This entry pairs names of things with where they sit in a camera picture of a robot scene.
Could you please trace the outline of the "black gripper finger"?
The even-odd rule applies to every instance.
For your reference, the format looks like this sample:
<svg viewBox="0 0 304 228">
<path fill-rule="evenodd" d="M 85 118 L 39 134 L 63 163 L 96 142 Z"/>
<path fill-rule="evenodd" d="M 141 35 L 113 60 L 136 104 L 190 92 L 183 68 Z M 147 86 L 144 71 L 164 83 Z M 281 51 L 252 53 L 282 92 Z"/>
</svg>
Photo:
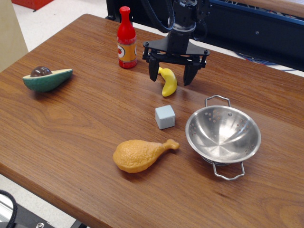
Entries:
<svg viewBox="0 0 304 228">
<path fill-rule="evenodd" d="M 184 86 L 188 86 L 193 81 L 195 75 L 197 74 L 198 67 L 195 65 L 186 65 L 183 75 Z"/>
<path fill-rule="evenodd" d="M 159 61 L 155 58 L 150 58 L 149 61 L 149 76 L 152 81 L 156 81 L 159 72 Z"/>
</svg>

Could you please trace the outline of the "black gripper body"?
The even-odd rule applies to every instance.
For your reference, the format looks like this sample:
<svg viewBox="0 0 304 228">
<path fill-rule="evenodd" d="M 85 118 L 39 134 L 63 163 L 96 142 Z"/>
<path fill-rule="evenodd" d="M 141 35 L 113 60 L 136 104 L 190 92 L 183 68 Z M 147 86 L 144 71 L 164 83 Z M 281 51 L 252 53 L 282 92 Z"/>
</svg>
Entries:
<svg viewBox="0 0 304 228">
<path fill-rule="evenodd" d="M 196 22 L 189 26 L 175 23 L 167 36 L 143 43 L 142 58 L 147 62 L 154 60 L 156 62 L 204 68 L 210 52 L 190 42 L 196 27 Z"/>
</svg>

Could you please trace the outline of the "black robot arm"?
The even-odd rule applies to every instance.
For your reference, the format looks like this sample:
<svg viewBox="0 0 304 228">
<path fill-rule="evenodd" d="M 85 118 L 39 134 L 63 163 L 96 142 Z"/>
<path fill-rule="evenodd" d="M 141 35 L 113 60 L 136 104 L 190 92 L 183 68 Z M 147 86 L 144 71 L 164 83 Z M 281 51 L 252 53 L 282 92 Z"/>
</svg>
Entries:
<svg viewBox="0 0 304 228">
<path fill-rule="evenodd" d="M 142 58 L 149 63 L 149 75 L 156 81 L 159 64 L 161 62 L 184 65 L 183 83 L 190 85 L 198 70 L 206 66 L 207 49 L 196 46 L 190 39 L 194 37 L 197 24 L 204 24 L 204 18 L 209 15 L 211 4 L 208 0 L 166 0 L 169 18 L 167 26 L 158 19 L 150 2 L 143 0 L 142 5 L 153 25 L 162 33 L 168 35 L 160 40 L 146 41 L 143 43 L 144 53 Z"/>
</svg>

